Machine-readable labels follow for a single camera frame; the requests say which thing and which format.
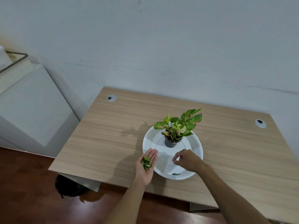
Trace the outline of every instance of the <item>pothos plant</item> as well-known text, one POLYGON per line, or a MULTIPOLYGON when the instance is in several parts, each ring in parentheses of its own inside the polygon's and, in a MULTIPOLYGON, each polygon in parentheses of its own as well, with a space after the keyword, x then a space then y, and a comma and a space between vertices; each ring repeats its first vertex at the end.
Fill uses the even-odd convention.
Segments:
POLYGON ((194 129, 197 123, 202 120, 202 114, 195 115, 201 109, 190 109, 181 115, 181 118, 170 117, 168 114, 162 122, 157 122, 154 125, 156 130, 165 129, 161 134, 172 142, 180 142, 183 137, 193 135, 191 130, 194 129))

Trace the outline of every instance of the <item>wooden floor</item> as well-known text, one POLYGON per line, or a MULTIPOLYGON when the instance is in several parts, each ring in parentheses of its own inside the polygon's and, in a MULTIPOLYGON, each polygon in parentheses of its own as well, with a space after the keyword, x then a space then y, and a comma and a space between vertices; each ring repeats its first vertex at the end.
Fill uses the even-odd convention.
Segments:
MULTIPOLYGON (((99 192, 65 197, 56 192, 53 159, 0 148, 0 223, 102 223, 125 188, 101 184, 99 192)), ((219 213, 188 213, 189 203, 145 193, 137 223, 226 223, 219 213)))

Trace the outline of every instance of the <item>desk surface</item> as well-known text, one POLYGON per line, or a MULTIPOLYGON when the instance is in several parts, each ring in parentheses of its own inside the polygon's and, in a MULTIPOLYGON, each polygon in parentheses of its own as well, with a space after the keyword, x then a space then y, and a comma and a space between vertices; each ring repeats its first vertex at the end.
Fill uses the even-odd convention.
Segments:
MULTIPOLYGON (((193 131, 204 161, 267 218, 299 223, 298 162, 265 113, 104 87, 49 169, 128 187, 147 130, 194 108, 202 108, 193 131), (110 94, 116 101, 107 101, 110 94)), ((154 174, 146 191, 217 207, 198 175, 175 181, 154 174)))

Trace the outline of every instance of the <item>black trash bag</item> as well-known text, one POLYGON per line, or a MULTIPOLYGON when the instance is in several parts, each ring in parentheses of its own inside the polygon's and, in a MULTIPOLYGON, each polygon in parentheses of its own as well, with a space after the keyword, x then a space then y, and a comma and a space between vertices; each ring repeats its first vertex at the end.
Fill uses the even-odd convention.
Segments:
POLYGON ((61 174, 56 178, 55 188, 61 195, 61 198, 63 198, 63 196, 79 196, 87 190, 85 186, 62 176, 61 174))

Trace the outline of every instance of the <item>white saucer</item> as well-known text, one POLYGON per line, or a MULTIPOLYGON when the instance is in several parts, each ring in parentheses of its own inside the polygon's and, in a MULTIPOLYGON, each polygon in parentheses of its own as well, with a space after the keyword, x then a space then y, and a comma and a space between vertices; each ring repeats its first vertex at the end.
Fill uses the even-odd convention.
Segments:
POLYGON ((154 167, 154 171, 165 178, 173 180, 182 180, 194 175, 194 172, 187 171, 180 166, 174 165, 172 158, 177 152, 183 149, 191 149, 196 155, 203 159, 202 145, 198 137, 195 134, 183 137, 174 148, 168 148, 164 143, 164 136, 161 134, 162 131, 164 130, 155 130, 154 127, 151 127, 143 139, 143 153, 146 153, 149 148, 158 150, 158 160, 154 167))

